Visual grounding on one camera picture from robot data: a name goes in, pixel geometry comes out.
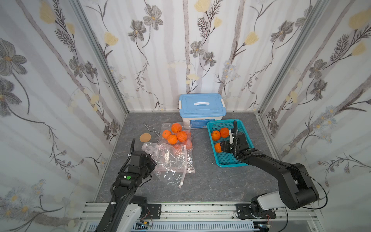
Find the clear zip-top bag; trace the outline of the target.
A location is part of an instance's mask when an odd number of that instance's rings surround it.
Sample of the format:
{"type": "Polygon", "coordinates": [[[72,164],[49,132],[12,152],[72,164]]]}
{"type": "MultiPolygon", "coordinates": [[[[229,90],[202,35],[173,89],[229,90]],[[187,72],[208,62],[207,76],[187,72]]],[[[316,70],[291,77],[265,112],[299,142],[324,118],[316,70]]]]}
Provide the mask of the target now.
{"type": "Polygon", "coordinates": [[[155,175],[167,185],[181,188],[187,174],[195,172],[192,150],[186,145],[144,143],[142,151],[150,154],[156,162],[155,175]]]}
{"type": "Polygon", "coordinates": [[[185,146],[187,150],[193,149],[191,130],[186,129],[183,123],[163,123],[161,125],[160,139],[161,143],[180,149],[185,146]]]}

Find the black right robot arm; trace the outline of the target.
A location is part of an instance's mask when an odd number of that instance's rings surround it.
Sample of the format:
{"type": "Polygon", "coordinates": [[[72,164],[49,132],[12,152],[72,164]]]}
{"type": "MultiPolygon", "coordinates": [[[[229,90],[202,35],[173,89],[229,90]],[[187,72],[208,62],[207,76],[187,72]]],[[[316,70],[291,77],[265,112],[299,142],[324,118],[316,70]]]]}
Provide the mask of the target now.
{"type": "Polygon", "coordinates": [[[304,165],[290,164],[274,159],[256,148],[249,146],[245,133],[238,130],[238,122],[233,121],[230,140],[221,143],[221,150],[231,153],[236,160],[255,166],[278,181],[278,191],[252,198],[250,211],[255,217],[274,208],[311,209],[307,205],[320,200],[314,183],[304,165]]]}

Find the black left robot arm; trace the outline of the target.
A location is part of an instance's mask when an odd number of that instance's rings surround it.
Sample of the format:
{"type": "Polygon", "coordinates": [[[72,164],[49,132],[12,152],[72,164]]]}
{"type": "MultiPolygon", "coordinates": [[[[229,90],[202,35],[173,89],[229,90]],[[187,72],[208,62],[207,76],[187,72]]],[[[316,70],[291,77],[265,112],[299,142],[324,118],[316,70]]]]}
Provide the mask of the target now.
{"type": "Polygon", "coordinates": [[[115,182],[110,187],[111,201],[102,216],[97,232],[116,232],[130,203],[139,207],[147,206],[145,197],[135,196],[143,180],[152,176],[156,162],[144,151],[134,150],[135,139],[132,140],[129,158],[123,164],[115,182]]]}

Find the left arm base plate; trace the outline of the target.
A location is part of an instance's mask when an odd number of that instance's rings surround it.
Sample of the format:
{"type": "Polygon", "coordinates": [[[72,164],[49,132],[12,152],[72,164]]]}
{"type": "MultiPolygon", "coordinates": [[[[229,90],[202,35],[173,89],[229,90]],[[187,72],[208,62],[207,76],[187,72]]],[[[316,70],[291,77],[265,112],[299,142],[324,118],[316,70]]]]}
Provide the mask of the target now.
{"type": "Polygon", "coordinates": [[[162,204],[148,204],[140,220],[157,220],[161,217],[162,204]]]}

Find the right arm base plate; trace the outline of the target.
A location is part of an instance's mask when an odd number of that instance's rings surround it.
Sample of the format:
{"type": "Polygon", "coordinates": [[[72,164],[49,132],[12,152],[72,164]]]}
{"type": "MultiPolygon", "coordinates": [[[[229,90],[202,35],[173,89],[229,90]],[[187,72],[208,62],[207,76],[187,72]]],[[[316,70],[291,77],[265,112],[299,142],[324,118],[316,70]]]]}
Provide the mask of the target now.
{"type": "Polygon", "coordinates": [[[236,204],[236,217],[245,219],[275,219],[276,213],[273,209],[263,210],[256,203],[236,204]]]}

